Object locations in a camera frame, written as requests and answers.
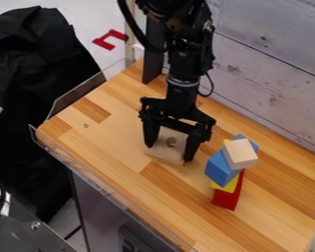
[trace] white wooden wall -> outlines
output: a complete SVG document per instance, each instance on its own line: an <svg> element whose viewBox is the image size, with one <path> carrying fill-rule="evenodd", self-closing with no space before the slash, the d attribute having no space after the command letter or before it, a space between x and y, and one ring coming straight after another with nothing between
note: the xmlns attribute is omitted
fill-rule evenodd
<svg viewBox="0 0 315 252"><path fill-rule="evenodd" d="M208 1L212 97L315 152L315 0Z"/></svg>

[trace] wood grain surface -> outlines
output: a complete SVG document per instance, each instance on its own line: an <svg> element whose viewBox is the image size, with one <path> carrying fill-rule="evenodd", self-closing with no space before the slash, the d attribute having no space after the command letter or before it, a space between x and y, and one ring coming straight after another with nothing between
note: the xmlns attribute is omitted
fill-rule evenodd
<svg viewBox="0 0 315 252"><path fill-rule="evenodd" d="M139 100L164 97L166 84L160 76L145 86L141 75L139 62L41 125L38 138L186 251L303 251L315 229L315 155L199 97L218 125L195 159L182 166L146 156ZM240 133L260 146L260 160L230 212L211 204L204 169L223 139Z"/></svg>

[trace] screw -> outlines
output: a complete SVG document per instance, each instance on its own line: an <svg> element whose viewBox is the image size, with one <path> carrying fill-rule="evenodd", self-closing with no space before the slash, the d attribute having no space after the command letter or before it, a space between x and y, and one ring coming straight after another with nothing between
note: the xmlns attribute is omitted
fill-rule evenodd
<svg viewBox="0 0 315 252"><path fill-rule="evenodd" d="M31 229L32 230L39 230L40 229L40 223L38 221L34 221L32 224L31 224Z"/></svg>

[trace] white block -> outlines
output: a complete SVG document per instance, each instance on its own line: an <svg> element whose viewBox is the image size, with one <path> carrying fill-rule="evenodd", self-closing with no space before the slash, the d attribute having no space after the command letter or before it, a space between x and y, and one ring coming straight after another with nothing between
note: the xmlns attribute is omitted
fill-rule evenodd
<svg viewBox="0 0 315 252"><path fill-rule="evenodd" d="M247 139L224 143L222 151L230 168L233 170L252 167L258 162L257 154Z"/></svg>

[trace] yellow block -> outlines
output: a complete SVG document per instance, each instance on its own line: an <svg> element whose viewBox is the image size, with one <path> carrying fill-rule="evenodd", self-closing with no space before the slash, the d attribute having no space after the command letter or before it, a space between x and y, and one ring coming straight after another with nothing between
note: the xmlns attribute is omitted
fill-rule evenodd
<svg viewBox="0 0 315 252"><path fill-rule="evenodd" d="M229 139L224 139L223 143L221 145L223 145L224 143L230 142ZM236 189L237 183L239 180L239 174L236 175L227 185L225 185L224 187L221 187L220 185L218 185L215 181L212 181L211 183L211 187L213 187L214 189L219 189L221 191L227 192L227 193L233 193L234 190Z"/></svg>
<svg viewBox="0 0 315 252"><path fill-rule="evenodd" d="M230 142L229 139L224 139L223 142L222 142L222 144L221 144L221 146L223 146L225 143L228 143L228 142Z"/></svg>

